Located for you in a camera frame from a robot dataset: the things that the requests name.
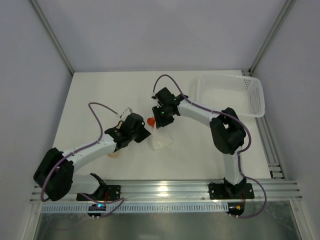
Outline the orange plastic spoon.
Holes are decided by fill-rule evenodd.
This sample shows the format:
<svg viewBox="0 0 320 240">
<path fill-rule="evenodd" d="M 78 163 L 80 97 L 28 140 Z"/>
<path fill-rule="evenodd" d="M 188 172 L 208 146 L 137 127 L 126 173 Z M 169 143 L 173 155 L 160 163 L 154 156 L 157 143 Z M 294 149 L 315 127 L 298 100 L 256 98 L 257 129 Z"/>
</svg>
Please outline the orange plastic spoon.
<svg viewBox="0 0 320 240">
<path fill-rule="evenodd" d="M 149 118 L 147 119 L 147 124 L 148 124 L 149 126 L 154 126 L 154 125 L 156 124 L 155 118 L 154 118 L 154 117 L 149 117 Z"/>
</svg>

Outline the white paper napkin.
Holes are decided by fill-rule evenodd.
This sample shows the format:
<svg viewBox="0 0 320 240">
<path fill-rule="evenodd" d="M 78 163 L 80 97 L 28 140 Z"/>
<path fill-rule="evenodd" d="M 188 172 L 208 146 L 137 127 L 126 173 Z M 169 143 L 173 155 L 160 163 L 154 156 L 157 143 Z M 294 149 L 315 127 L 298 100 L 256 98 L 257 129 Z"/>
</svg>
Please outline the white paper napkin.
<svg viewBox="0 0 320 240">
<path fill-rule="evenodd" d="M 156 128 L 155 126 L 149 126 L 151 136 L 149 142 L 154 151 L 158 151 L 173 143 L 168 131 L 164 127 Z"/>
</svg>

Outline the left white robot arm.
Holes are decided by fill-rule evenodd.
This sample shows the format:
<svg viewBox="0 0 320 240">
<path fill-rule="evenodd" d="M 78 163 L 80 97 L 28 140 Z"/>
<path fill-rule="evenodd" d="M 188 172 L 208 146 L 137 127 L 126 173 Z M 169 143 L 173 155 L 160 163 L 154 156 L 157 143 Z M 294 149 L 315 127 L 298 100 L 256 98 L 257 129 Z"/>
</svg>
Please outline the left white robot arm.
<svg viewBox="0 0 320 240">
<path fill-rule="evenodd" d="M 110 187 L 95 173 L 76 172 L 96 159 L 126 148 L 132 141 L 140 143 L 151 133 L 144 118 L 134 112 L 121 116 L 118 125 L 102 132 L 93 143 L 60 151 L 49 149 L 33 176 L 41 188 L 40 199 L 58 201 L 67 194 L 76 194 L 77 201 L 104 201 L 111 196 Z"/>
</svg>

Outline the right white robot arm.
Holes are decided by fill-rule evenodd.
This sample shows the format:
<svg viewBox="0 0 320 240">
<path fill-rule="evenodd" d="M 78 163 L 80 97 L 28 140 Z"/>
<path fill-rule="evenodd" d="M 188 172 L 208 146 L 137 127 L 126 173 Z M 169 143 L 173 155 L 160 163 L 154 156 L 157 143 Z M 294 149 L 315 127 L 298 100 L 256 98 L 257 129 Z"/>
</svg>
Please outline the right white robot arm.
<svg viewBox="0 0 320 240">
<path fill-rule="evenodd" d="M 211 191 L 219 199 L 240 198 L 247 183 L 241 170 L 241 151 L 247 134 L 235 111 L 230 107 L 223 111 L 210 110 L 182 94 L 175 96 L 166 87 L 153 93 L 151 98 L 157 102 L 152 108 L 156 128 L 173 123 L 174 116 L 187 117 L 210 128 L 225 169 L 223 183 L 213 184 Z"/>
</svg>

